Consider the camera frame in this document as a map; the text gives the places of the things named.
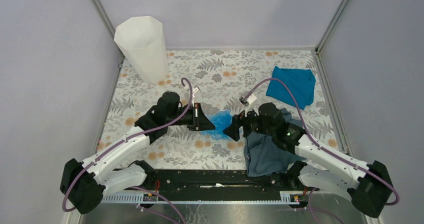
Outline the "blue plastic trash bag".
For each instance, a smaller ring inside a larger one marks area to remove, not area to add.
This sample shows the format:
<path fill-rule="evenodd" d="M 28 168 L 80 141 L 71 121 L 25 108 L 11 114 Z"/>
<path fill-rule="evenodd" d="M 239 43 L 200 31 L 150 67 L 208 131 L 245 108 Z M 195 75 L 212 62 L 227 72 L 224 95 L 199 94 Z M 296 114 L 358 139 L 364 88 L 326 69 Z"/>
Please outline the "blue plastic trash bag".
<path fill-rule="evenodd" d="M 230 110 L 218 111 L 215 114 L 208 116 L 208 119 L 215 125 L 214 130 L 204 130 L 200 134 L 202 136 L 209 136 L 213 140 L 232 140 L 229 136 L 223 133 L 232 122 L 232 115 Z"/>

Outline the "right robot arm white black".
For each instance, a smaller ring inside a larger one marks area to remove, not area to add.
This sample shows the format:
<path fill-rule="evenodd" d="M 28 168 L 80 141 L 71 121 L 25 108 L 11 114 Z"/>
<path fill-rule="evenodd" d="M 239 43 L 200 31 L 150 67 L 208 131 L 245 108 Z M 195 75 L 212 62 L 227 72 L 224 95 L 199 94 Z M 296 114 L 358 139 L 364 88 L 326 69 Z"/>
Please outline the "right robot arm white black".
<path fill-rule="evenodd" d="M 393 184 L 386 166 L 369 164 L 343 153 L 326 149 L 302 127 L 287 122 L 283 113 L 271 103 L 262 104 L 258 112 L 242 111 L 232 117 L 223 133 L 238 141 L 239 129 L 244 137 L 251 133 L 266 135 L 283 151 L 303 157 L 321 167 L 319 170 L 304 161 L 296 161 L 286 171 L 287 185 L 293 190 L 303 186 L 331 192 L 350 201 L 361 213 L 378 218 L 393 193 Z"/>

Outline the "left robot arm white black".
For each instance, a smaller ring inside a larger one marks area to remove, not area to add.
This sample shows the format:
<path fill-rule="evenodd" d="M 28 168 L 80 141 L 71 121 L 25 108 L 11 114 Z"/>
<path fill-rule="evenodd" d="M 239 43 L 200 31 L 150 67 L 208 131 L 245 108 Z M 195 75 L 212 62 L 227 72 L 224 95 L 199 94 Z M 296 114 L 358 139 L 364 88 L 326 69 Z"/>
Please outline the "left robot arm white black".
<path fill-rule="evenodd" d="M 106 196 L 133 186 L 144 190 L 152 188 L 154 170 L 145 161 L 136 161 L 120 170 L 115 168 L 164 136 L 169 126 L 186 126 L 193 132 L 216 128 L 203 113 L 200 103 L 180 106 L 177 93 L 165 92 L 119 140 L 82 161 L 72 158 L 64 165 L 59 187 L 64 194 L 62 209 L 87 214 Z"/>

